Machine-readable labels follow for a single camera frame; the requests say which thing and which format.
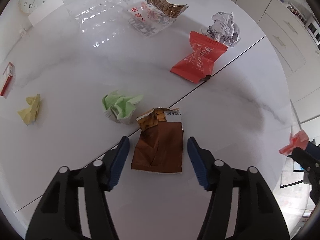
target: white table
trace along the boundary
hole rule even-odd
[[[145,38],[127,28],[125,35],[94,49],[61,7],[31,29],[8,55],[6,61],[16,66],[16,81],[8,98],[0,98],[0,192],[25,228],[37,204],[32,201],[42,195],[60,166],[84,167],[115,146],[122,135],[138,129],[103,115],[101,99],[116,89],[144,95],[137,114],[177,103],[183,113],[185,142],[195,136],[201,147],[235,168],[255,165],[269,186],[275,186],[284,163],[277,151],[288,141],[291,110],[285,76],[272,46],[257,24],[230,0],[168,1],[188,3],[189,8],[154,37]],[[222,71],[197,88],[169,70],[191,52],[190,31],[211,25],[211,15],[218,11],[234,12],[242,40],[215,63],[214,73]],[[39,116],[35,124],[25,126],[16,111],[26,106],[27,96],[36,93],[43,99]],[[159,235],[159,239],[176,239],[186,225],[185,239],[196,238],[209,199],[196,181],[186,152],[181,175],[132,171],[139,133],[130,137],[132,152],[119,185],[108,196],[119,236],[135,239],[128,238],[119,223],[124,214],[128,234],[138,233],[148,221],[155,222],[155,228],[160,226],[164,217],[150,219],[152,202],[145,201],[153,185],[164,196],[158,211],[176,206],[170,213],[174,219],[163,224],[169,226],[164,234],[170,236]],[[131,206],[132,200],[139,204]],[[133,206],[143,212],[133,214]],[[136,215],[137,224],[129,223]],[[145,231],[142,239],[147,238]]]

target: crumpled paper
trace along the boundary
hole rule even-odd
[[[30,107],[20,110],[17,113],[20,115],[23,122],[26,125],[29,125],[36,120],[40,106],[40,94],[37,94],[35,97],[27,97],[26,101]]]
[[[294,136],[290,134],[290,143],[289,145],[283,147],[279,150],[279,153],[288,156],[292,153],[293,149],[300,147],[302,150],[307,148],[309,142],[309,137],[304,130],[299,131]]]
[[[130,124],[134,120],[132,118],[133,112],[142,99],[143,95],[127,97],[119,94],[118,91],[113,91],[102,99],[104,114],[114,122]]]
[[[212,16],[212,20],[212,26],[206,31],[201,30],[203,35],[229,47],[234,47],[240,41],[240,29],[233,21],[233,12],[218,12]]]

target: green crumpled paper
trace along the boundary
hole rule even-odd
[[[37,94],[35,97],[27,97],[26,101],[30,107],[22,109],[17,113],[20,115],[24,123],[29,125],[36,120],[40,106],[40,94]]]
[[[118,91],[113,91],[102,99],[105,116],[114,122],[130,124],[133,121],[133,112],[142,99],[143,95],[127,97]]]

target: snack wrapper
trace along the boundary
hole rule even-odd
[[[203,35],[229,47],[234,47],[240,41],[240,29],[233,21],[233,12],[218,12],[212,16],[212,20],[212,26],[206,31],[201,30]]]
[[[161,174],[182,172],[183,129],[178,108],[153,108],[137,118],[141,133],[131,168]]]
[[[193,83],[211,78],[214,62],[227,51],[228,47],[197,32],[189,38],[193,53],[177,63],[170,72]]]
[[[167,0],[145,0],[127,8],[129,23],[149,37],[167,28],[187,9],[187,5],[170,4]]]
[[[152,108],[136,118],[142,131],[158,125],[158,122],[181,122],[179,108]]]
[[[290,143],[289,145],[283,147],[279,150],[279,153],[287,156],[290,155],[294,148],[300,147],[302,150],[307,148],[309,142],[309,137],[304,130],[299,131],[294,136],[290,134]]]

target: cigarette pack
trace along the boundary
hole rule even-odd
[[[3,96],[5,93],[5,90],[7,89],[8,85],[10,84],[10,81],[12,79],[13,76],[13,65],[11,62],[9,62],[9,64],[7,65],[7,67],[5,68],[2,77],[1,77],[1,83],[2,83],[2,88],[1,88],[1,92],[0,92],[0,96]]]

